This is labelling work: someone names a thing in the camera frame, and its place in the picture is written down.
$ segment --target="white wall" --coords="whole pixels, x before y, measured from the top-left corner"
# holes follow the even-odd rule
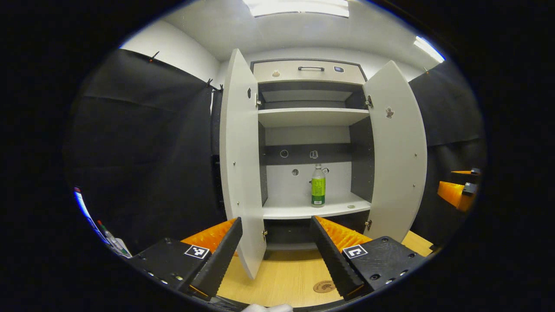
[[[382,66],[384,66],[391,59],[378,56],[375,54],[359,52],[347,49],[335,49],[335,48],[290,48],[290,49],[278,49],[271,51],[264,51],[259,53],[252,53],[243,55],[247,64],[250,65],[252,61],[259,61],[262,59],[274,59],[274,58],[321,58],[321,59],[333,59],[335,61],[345,61],[360,64],[364,74],[367,79],[370,79]],[[395,61],[397,66],[401,69],[401,72],[405,76],[407,81],[411,81],[414,78],[420,76],[424,73],[424,69],[418,69],[405,63]],[[222,62],[218,76],[214,79],[214,85],[224,84],[225,75],[228,71],[229,61]]]
[[[157,21],[143,28],[120,48],[146,56],[153,56],[160,51],[156,59],[204,81],[215,79],[220,68],[220,62],[203,46],[165,21]]]

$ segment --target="ceiling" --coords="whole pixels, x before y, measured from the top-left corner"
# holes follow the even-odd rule
[[[374,4],[349,0],[349,18],[284,13],[254,18],[242,0],[199,0],[162,19],[199,42],[219,61],[282,48],[343,48],[432,68],[437,62],[414,46],[416,32]]]

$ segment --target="bottle label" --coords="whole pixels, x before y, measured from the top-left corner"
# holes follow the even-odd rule
[[[325,202],[326,179],[312,179],[312,203],[322,205]]]

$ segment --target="green bottle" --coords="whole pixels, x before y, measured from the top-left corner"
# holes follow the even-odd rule
[[[326,176],[322,171],[322,164],[316,164],[312,174],[312,205],[322,206],[326,203]]]

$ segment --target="drawer handle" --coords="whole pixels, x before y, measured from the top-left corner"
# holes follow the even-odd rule
[[[301,71],[303,68],[317,68],[319,69],[321,72],[324,71],[323,67],[318,67],[318,66],[299,66],[299,70]]]

